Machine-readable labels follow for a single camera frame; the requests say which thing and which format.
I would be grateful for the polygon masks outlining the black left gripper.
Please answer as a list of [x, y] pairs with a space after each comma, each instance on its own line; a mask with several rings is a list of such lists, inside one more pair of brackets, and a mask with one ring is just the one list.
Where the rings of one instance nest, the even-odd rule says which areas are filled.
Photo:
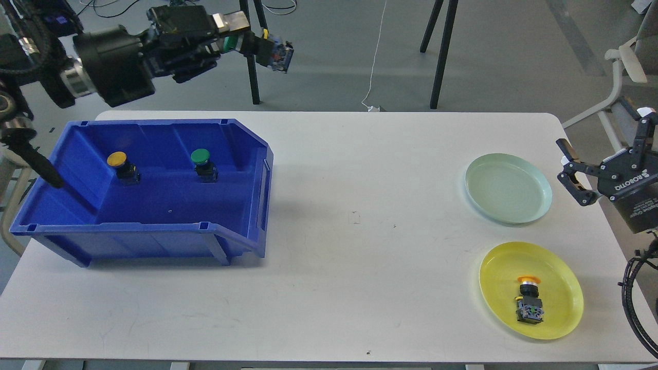
[[155, 93], [153, 80], [183, 83], [217, 66], [217, 38], [251, 29], [244, 11], [209, 14], [204, 6], [158, 6], [147, 11], [151, 27], [131, 34], [124, 26], [76, 35], [76, 58], [59, 73], [74, 99], [97, 94], [118, 107]]

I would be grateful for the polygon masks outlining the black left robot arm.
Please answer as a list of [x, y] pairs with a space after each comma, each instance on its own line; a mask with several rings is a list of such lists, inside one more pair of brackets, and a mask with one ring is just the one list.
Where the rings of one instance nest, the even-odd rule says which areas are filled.
[[122, 25], [85, 32], [64, 1], [2, 1], [2, 10], [13, 29], [2, 34], [2, 145], [54, 188], [65, 182], [31, 145], [36, 132], [23, 86], [39, 83], [60, 108], [92, 94], [118, 107], [154, 94], [155, 78], [187, 82], [227, 52], [254, 60], [262, 41], [244, 8], [211, 14], [201, 5], [152, 7], [149, 27], [137, 34]]

